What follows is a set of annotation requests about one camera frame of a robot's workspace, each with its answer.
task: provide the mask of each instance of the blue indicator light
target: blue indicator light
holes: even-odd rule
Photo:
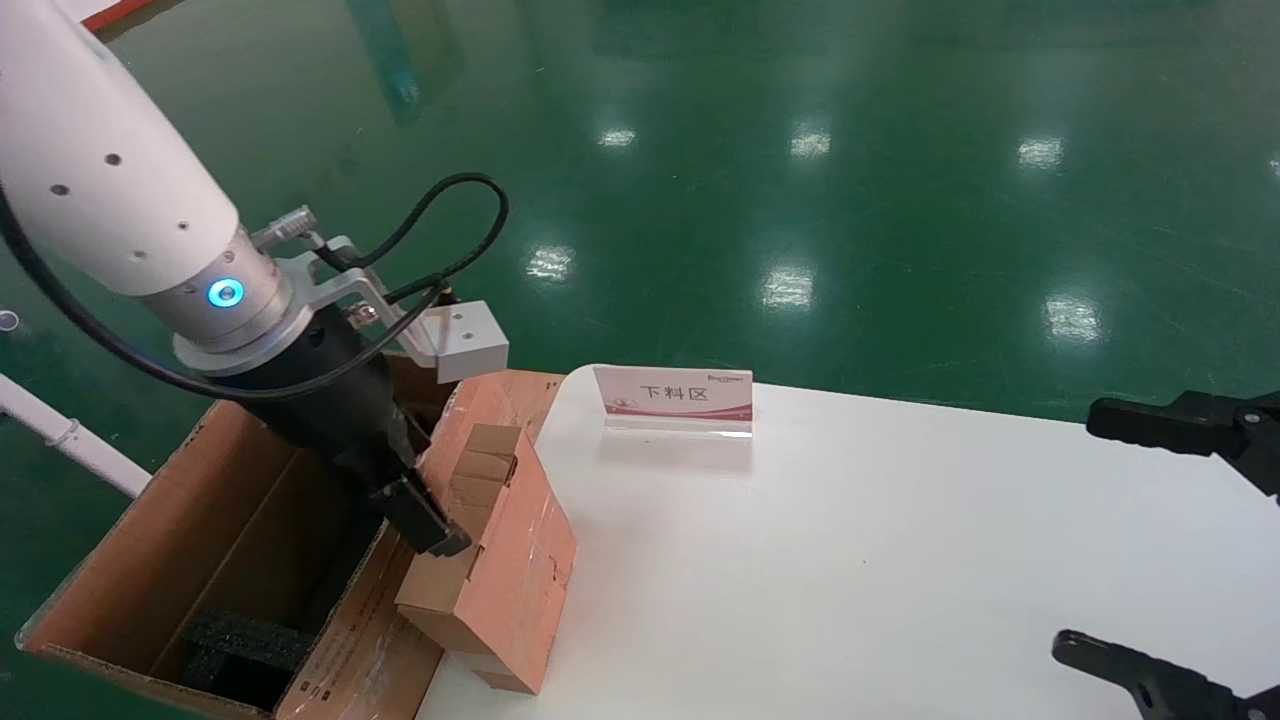
[[[234,307],[244,300],[244,284],[234,278],[214,281],[209,286],[209,302],[214,307]]]

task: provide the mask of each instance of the cardboard box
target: cardboard box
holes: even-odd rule
[[[568,519],[494,380],[465,380],[434,439],[421,471],[475,544],[415,557],[396,603],[490,687],[536,693],[577,551]]]
[[[452,386],[403,357],[393,372],[402,404],[439,418]],[[415,553],[385,524],[271,712],[177,682],[201,611],[280,624],[307,612],[352,514],[319,459],[219,402],[18,644],[210,717],[413,717],[443,651],[396,611]]]

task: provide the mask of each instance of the open cardboard box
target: open cardboard box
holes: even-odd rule
[[[435,420],[453,384],[392,357],[402,405]],[[333,564],[352,503],[311,452],[218,402],[18,634],[22,650],[234,720],[412,717],[443,651],[396,611],[413,551],[385,523],[269,712],[178,683],[204,610],[289,625]]]

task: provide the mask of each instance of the green epoxy floor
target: green epoxy floor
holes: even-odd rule
[[[439,177],[499,178],[512,222],[458,288],[513,366],[751,368],[1066,420],[1280,386],[1274,0],[187,0],[116,35],[246,224],[307,202],[371,247]],[[449,196],[388,284],[490,208]],[[0,306],[24,320],[0,372],[147,468],[206,405],[8,260]],[[124,501],[13,423],[0,457],[8,633]],[[0,707],[179,716],[8,646]]]

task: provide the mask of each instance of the white table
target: white table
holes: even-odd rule
[[[1280,509],[1217,459],[1084,428],[755,386],[750,441],[538,441],[579,539],[539,697],[445,660],[419,720],[1137,720],[1064,628],[1248,696],[1280,682]]]

